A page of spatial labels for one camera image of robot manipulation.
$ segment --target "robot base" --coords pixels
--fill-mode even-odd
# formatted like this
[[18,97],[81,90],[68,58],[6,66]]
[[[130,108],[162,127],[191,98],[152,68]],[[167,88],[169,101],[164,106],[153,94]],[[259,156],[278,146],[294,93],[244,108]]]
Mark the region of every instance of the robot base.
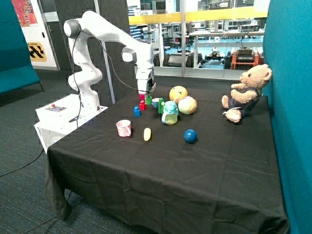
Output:
[[39,122],[34,127],[46,153],[51,145],[77,129],[77,122],[80,127],[108,108],[106,106],[101,106],[99,110],[81,108],[76,121],[79,105],[79,96],[70,94],[36,109]]

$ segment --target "teal chair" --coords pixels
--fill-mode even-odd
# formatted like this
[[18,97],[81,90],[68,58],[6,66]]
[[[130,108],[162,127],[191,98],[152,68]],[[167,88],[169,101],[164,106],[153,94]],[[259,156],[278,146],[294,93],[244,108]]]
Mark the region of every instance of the teal chair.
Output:
[[312,1],[271,0],[263,41],[290,234],[312,233]]
[[0,8],[0,94],[23,88],[40,80],[30,61],[28,46],[11,0]]

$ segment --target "blue ball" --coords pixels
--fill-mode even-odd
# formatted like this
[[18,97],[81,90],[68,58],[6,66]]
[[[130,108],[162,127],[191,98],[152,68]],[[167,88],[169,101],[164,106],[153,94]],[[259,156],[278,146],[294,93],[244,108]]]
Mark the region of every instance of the blue ball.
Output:
[[184,140],[187,143],[194,143],[197,139],[197,133],[193,129],[186,130],[184,133]]

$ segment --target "pastel ball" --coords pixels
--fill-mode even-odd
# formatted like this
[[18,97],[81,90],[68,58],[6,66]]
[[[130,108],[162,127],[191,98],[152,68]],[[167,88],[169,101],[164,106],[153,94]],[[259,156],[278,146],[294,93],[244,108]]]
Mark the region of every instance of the pastel ball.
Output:
[[186,96],[179,101],[178,108],[182,114],[190,115],[196,111],[197,102],[194,98]]
[[185,131],[184,133],[184,140],[187,142],[187,143],[194,143],[197,139],[197,133],[193,130],[193,129],[188,129]]
[[183,86],[176,86],[170,90],[169,98],[171,101],[174,101],[176,104],[178,104],[182,98],[187,96],[187,94],[188,93],[186,88]]

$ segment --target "teddy bear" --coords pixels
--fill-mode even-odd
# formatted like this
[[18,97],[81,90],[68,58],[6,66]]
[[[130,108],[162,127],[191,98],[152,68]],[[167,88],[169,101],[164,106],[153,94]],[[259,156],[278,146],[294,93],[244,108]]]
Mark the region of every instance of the teddy bear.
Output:
[[223,113],[228,120],[235,124],[241,122],[258,103],[264,88],[272,79],[272,70],[267,64],[257,65],[240,76],[241,83],[231,85],[231,97],[222,97]]

